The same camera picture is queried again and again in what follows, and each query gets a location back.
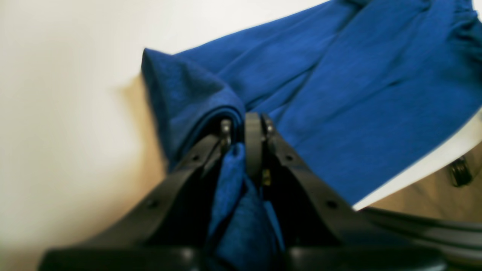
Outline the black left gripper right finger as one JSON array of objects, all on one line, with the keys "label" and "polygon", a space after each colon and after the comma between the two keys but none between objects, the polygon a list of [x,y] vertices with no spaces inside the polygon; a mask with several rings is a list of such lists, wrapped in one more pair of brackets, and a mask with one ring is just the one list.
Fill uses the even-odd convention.
[{"label": "black left gripper right finger", "polygon": [[273,204],[286,271],[444,271],[441,252],[357,213],[313,173],[268,115],[247,113],[247,174]]}]

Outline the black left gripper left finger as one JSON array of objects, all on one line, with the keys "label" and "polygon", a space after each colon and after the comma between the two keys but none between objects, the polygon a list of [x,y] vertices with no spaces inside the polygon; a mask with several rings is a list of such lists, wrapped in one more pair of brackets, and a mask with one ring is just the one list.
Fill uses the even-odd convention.
[{"label": "black left gripper left finger", "polygon": [[49,250],[41,271],[205,271],[202,251],[232,121],[200,140],[175,170],[107,230]]}]

